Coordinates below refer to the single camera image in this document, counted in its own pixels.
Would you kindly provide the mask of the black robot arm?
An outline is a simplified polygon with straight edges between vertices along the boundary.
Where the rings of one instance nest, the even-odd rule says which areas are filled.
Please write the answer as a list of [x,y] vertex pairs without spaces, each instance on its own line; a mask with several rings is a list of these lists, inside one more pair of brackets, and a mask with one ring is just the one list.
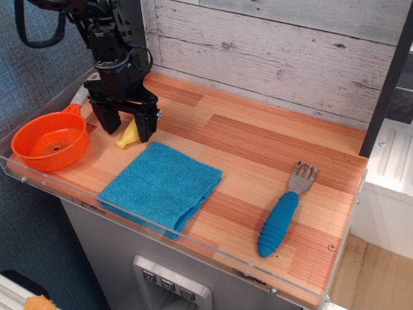
[[27,40],[24,15],[15,16],[21,41],[32,48],[52,46],[64,37],[67,21],[76,25],[99,79],[85,81],[92,109],[109,134],[120,126],[119,113],[134,116],[141,142],[157,130],[161,111],[158,98],[143,84],[151,71],[153,56],[146,46],[139,1],[32,1],[43,10],[58,12],[55,34],[45,41]]

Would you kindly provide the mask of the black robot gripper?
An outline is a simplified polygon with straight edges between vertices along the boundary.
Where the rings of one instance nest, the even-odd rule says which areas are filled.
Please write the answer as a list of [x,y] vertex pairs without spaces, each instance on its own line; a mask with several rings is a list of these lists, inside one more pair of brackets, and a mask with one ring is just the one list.
[[92,110],[103,130],[113,134],[121,125],[119,112],[135,114],[135,124],[142,143],[149,141],[162,116],[158,98],[143,84],[146,74],[132,65],[114,68],[97,67],[97,77],[84,82],[89,91]]

